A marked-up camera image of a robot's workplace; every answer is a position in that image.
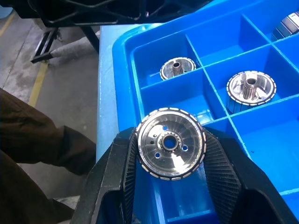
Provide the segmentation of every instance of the gray floor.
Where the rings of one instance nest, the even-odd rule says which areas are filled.
[[[0,28],[5,19],[0,21]],[[43,32],[31,20],[15,15],[0,37],[0,87],[28,102],[40,63],[30,58]],[[62,28],[63,42],[53,48],[83,37],[79,28]],[[36,109],[48,115],[57,126],[67,125],[96,141],[97,80],[99,56],[73,54],[49,61]],[[65,168],[38,163],[20,164],[40,186],[47,197],[79,195],[85,177],[76,176]]]

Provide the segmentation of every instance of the blue plastic bin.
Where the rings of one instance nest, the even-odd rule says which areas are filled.
[[[219,0],[124,34],[113,47],[119,130],[161,107],[188,111],[202,125],[234,136],[299,219],[299,35],[279,41],[272,36],[298,10],[298,0]],[[193,59],[198,69],[162,81],[162,65],[179,56]],[[246,70],[269,74],[277,93],[265,105],[231,114],[226,84]],[[142,224],[218,223],[203,165],[171,182],[138,164],[134,214]]]

